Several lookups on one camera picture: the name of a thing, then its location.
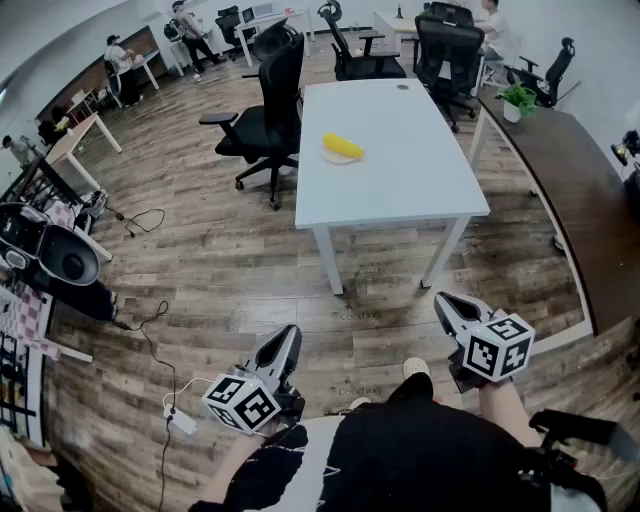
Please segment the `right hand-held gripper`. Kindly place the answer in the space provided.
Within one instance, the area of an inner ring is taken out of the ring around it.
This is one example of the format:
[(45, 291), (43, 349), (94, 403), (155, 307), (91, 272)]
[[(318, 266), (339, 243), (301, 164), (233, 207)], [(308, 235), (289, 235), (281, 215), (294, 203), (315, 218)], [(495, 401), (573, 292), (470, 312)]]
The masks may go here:
[(460, 393), (511, 379), (527, 368), (534, 329), (517, 314), (496, 313), (468, 295), (437, 292), (434, 309), (457, 344), (449, 371)]

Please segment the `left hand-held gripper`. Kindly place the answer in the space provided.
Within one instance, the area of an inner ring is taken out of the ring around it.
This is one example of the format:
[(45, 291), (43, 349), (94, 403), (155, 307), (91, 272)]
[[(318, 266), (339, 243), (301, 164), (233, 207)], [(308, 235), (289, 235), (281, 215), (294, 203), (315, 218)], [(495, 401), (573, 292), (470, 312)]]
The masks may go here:
[(255, 353), (257, 369), (270, 369), (275, 379), (262, 378), (239, 365), (220, 374), (201, 398), (202, 403), (224, 426), (253, 435), (273, 419), (291, 425), (304, 411), (305, 400), (288, 383), (296, 369), (302, 333), (289, 324), (262, 336)]

